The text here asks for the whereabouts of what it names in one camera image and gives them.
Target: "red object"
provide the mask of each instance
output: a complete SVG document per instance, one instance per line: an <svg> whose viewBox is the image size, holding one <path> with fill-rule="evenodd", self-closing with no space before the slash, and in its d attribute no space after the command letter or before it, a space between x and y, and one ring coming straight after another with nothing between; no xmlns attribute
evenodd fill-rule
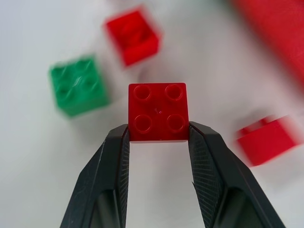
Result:
<svg viewBox="0 0 304 228"><path fill-rule="evenodd" d="M129 85L130 141L188 140L184 83Z"/></svg>
<svg viewBox="0 0 304 228"><path fill-rule="evenodd" d="M106 22L106 29L126 66L156 54L159 37L143 16L142 8Z"/></svg>
<svg viewBox="0 0 304 228"><path fill-rule="evenodd" d="M304 1L233 0L261 38L304 87Z"/></svg>
<svg viewBox="0 0 304 228"><path fill-rule="evenodd" d="M269 122L265 118L239 131L242 137L237 142L253 165L260 165L298 144L287 132L285 120L283 117ZM252 130L257 124L260 127Z"/></svg>

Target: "red lego brick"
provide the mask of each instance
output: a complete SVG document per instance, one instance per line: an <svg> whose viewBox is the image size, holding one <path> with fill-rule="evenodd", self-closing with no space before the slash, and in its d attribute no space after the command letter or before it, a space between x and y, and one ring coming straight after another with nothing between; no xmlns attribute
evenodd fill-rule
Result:
<svg viewBox="0 0 304 228"><path fill-rule="evenodd" d="M129 85L130 141L188 140L184 83Z"/></svg>
<svg viewBox="0 0 304 228"><path fill-rule="evenodd" d="M233 0L304 88L304 1Z"/></svg>
<svg viewBox="0 0 304 228"><path fill-rule="evenodd" d="M270 121L265 118L239 131L237 142L253 165L260 165L296 146L286 129L286 117Z"/></svg>
<svg viewBox="0 0 304 228"><path fill-rule="evenodd" d="M110 19L105 27L126 66L158 52L160 36L144 18L143 8Z"/></svg>

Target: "green lego brick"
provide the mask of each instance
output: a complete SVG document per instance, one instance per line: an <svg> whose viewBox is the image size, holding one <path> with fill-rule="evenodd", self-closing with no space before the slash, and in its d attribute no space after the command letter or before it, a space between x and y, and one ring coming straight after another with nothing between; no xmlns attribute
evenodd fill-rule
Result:
<svg viewBox="0 0 304 228"><path fill-rule="evenodd" d="M109 104L106 86L93 57L58 64L50 70L50 76L56 103L69 116Z"/></svg>

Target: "toy building block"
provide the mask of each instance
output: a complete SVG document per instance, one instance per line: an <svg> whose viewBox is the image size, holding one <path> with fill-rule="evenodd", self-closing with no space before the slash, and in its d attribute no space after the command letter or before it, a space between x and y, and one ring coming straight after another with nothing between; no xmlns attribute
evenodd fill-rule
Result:
<svg viewBox="0 0 304 228"><path fill-rule="evenodd" d="M60 63L50 70L50 76L56 103L69 116L109 103L106 87L92 57Z"/></svg>
<svg viewBox="0 0 304 228"><path fill-rule="evenodd" d="M253 165L260 165L298 144L287 131L287 122L287 117L274 121L264 118L239 131L241 137L237 142Z"/></svg>
<svg viewBox="0 0 304 228"><path fill-rule="evenodd" d="M184 83L129 85L130 141L188 140Z"/></svg>
<svg viewBox="0 0 304 228"><path fill-rule="evenodd" d="M259 36L304 87L304 1L233 0Z"/></svg>
<svg viewBox="0 0 304 228"><path fill-rule="evenodd" d="M142 8L108 20L105 29L126 66L158 52L160 38Z"/></svg>

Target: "white surface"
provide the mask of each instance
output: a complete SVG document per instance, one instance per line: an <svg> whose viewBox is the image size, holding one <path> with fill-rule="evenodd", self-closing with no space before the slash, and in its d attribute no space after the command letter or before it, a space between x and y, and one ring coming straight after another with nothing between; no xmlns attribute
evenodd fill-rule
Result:
<svg viewBox="0 0 304 228"><path fill-rule="evenodd" d="M138 2L0 3L1 228L60 226L80 171L108 131L127 123L130 82L186 82L190 119L221 133L242 160L233 144L241 125L264 114L291 114L302 125L303 94L220 2L146 1L165 31L163 49L147 64L123 71L100 25L105 17ZM114 102L68 120L54 109L47 71L59 60L90 52L99 56ZM198 205L191 190L187 147L159 148L163 152L158 145L131 146L128 227L201 227L200 214L191 214ZM171 161L173 153L179 159ZM298 147L251 169L291 228L304 226L303 162L303 147ZM142 172L151 180L142 180ZM180 184L181 189L171 191ZM178 197L183 201L175 204Z"/></svg>

